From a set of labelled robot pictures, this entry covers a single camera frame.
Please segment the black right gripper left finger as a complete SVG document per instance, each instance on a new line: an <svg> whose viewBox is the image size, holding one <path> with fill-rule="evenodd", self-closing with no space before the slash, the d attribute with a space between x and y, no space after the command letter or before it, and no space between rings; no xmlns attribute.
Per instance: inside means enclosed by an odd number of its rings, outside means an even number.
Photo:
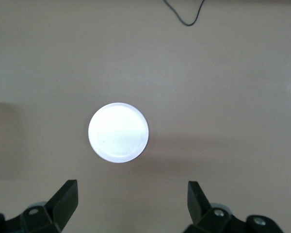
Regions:
<svg viewBox="0 0 291 233"><path fill-rule="evenodd" d="M47 202L31 205L6 220L0 213L0 233L61 233L78 206L78 182L68 180Z"/></svg>

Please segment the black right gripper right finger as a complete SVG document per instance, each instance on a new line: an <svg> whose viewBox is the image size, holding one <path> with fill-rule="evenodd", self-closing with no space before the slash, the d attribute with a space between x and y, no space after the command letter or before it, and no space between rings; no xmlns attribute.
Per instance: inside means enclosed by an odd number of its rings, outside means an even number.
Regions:
<svg viewBox="0 0 291 233"><path fill-rule="evenodd" d="M188 233L281 233L270 218L250 215L246 221L236 218L223 205L211 205L198 182L188 182L187 206L192 219Z"/></svg>

